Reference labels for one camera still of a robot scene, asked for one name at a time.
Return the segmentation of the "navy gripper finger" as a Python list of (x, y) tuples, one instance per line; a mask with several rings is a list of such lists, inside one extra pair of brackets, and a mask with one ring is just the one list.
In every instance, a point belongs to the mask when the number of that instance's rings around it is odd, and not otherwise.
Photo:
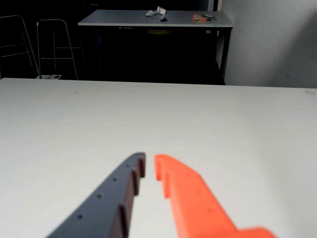
[(125, 159), (52, 233), (51, 238), (126, 238), (146, 155)]

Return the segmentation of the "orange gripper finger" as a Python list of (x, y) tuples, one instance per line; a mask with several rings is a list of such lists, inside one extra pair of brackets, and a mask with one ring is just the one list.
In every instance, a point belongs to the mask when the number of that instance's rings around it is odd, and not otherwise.
[(264, 228), (238, 229), (203, 178), (179, 160), (154, 156), (157, 180), (169, 199), (180, 238), (272, 238)]

